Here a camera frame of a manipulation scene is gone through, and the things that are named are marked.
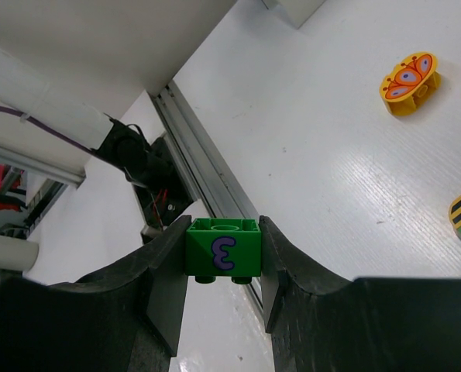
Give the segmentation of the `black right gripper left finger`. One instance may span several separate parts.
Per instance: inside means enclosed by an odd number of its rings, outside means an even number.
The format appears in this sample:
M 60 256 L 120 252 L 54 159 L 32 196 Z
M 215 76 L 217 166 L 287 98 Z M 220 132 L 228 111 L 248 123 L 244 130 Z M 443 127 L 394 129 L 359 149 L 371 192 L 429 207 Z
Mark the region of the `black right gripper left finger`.
M 0 274 L 0 371 L 166 371 L 177 355 L 191 218 L 74 283 Z

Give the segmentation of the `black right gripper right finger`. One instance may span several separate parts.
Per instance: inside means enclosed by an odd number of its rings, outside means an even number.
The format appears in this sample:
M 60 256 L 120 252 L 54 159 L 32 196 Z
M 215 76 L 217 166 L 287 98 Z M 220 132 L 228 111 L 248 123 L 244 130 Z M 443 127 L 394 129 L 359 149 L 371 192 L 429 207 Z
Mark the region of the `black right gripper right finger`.
M 461 371 L 461 279 L 349 281 L 259 226 L 275 370 Z

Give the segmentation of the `green number three lego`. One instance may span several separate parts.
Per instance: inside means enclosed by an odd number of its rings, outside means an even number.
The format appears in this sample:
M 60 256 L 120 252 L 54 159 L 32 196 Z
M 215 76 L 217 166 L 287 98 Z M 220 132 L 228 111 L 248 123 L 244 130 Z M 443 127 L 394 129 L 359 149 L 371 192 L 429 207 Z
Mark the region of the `green number three lego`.
M 195 219 L 185 235 L 187 276 L 200 284 L 230 277 L 249 284 L 262 271 L 262 233 L 254 219 Z

